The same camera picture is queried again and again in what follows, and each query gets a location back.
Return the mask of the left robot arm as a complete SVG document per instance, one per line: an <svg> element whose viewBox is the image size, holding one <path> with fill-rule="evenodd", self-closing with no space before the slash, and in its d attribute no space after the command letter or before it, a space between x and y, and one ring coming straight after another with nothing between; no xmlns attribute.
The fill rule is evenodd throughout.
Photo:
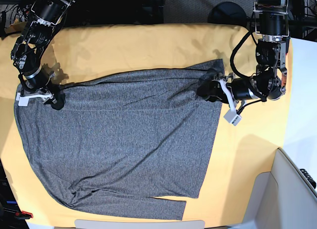
<svg viewBox="0 0 317 229"><path fill-rule="evenodd" d="M289 47L289 0L253 0L254 29L249 30L230 56L229 75L216 74L204 81L197 95L206 101L228 104L224 115L227 122L236 126L243 110L258 102L278 100L286 93L286 54ZM238 71L235 55L249 36L261 35L256 40L256 71L250 76Z"/></svg>

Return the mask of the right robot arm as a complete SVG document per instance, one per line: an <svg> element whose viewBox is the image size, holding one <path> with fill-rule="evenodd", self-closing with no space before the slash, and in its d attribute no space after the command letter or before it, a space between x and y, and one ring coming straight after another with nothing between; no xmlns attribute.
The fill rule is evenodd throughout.
<svg viewBox="0 0 317 229"><path fill-rule="evenodd" d="M55 110L64 107L64 94L42 70L41 59L48 45L65 24L67 11L76 0L35 0L27 24L16 40L10 57L18 70L22 93L42 98Z"/></svg>

